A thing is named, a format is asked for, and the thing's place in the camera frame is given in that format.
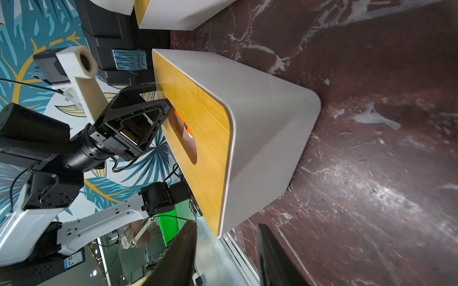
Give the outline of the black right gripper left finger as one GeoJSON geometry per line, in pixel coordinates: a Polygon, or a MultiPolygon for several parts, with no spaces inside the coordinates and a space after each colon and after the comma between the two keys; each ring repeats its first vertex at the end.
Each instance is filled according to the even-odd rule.
{"type": "Polygon", "coordinates": [[[198,232],[188,221],[143,286],[192,286],[198,232]]]}

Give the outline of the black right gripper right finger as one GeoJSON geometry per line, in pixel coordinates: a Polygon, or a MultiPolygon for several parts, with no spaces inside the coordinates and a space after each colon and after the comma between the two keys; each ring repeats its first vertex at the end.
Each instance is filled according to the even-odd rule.
{"type": "Polygon", "coordinates": [[[262,286],[308,286],[266,224],[258,224],[256,249],[262,286]]]}

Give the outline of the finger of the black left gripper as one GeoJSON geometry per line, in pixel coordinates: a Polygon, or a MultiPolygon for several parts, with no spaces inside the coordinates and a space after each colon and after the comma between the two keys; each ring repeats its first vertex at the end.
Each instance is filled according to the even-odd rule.
{"type": "Polygon", "coordinates": [[[109,152],[145,152],[171,109],[167,99],[115,98],[94,124],[94,141],[109,152]]]}

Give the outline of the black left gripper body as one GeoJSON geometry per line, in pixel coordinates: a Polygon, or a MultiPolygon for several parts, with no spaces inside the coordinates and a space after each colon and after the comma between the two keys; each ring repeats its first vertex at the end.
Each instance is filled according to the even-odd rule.
{"type": "Polygon", "coordinates": [[[157,134],[157,108],[142,95],[155,91],[155,84],[120,90],[95,123],[88,124],[70,140],[78,150],[54,158],[50,169],[87,172],[114,156],[126,161],[142,156],[157,134]]]}

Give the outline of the white plastic tissue box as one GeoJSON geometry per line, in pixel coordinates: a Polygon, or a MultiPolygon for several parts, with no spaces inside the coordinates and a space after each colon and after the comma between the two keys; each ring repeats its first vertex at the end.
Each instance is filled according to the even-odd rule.
{"type": "Polygon", "coordinates": [[[151,0],[140,29],[193,31],[234,0],[151,0]]]}

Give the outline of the yellow wooden box lid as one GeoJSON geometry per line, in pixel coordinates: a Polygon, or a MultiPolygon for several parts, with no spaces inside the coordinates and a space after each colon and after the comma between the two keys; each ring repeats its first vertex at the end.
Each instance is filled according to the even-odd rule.
{"type": "Polygon", "coordinates": [[[134,9],[138,27],[141,28],[146,18],[151,0],[135,0],[134,9]]]}

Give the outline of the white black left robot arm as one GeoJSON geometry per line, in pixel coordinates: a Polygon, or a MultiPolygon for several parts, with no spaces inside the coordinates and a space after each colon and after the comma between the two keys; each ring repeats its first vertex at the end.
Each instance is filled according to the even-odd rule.
{"type": "Polygon", "coordinates": [[[29,174],[1,225],[2,285],[34,286],[49,280],[91,241],[131,222],[163,216],[189,198],[186,181],[161,181],[85,218],[56,221],[78,196],[86,172],[111,157],[134,162],[146,152],[172,112],[166,99],[143,98],[155,90],[153,84],[124,88],[95,123],[74,137],[66,123],[21,105],[10,103],[1,110],[1,162],[29,174]]]}

